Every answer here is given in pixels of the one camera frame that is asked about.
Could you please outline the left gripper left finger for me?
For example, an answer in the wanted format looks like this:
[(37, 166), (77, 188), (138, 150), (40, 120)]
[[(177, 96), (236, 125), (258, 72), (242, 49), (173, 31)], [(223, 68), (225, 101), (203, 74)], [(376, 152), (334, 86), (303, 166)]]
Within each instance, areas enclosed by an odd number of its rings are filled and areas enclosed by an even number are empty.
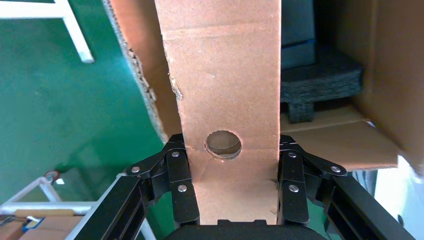
[(74, 228), (74, 239), (135, 240), (149, 207), (167, 193), (172, 196), (176, 228), (200, 223), (182, 134), (172, 135), (160, 152), (132, 164), (118, 176)]

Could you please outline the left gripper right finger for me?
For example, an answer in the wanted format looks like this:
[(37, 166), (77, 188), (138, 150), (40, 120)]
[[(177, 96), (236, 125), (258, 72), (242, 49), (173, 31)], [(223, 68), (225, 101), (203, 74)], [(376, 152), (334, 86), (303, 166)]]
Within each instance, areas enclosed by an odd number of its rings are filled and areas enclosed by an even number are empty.
[(306, 152), (288, 135), (280, 136), (277, 186), (279, 225), (306, 226), (311, 201), (343, 240), (413, 239), (343, 166)]

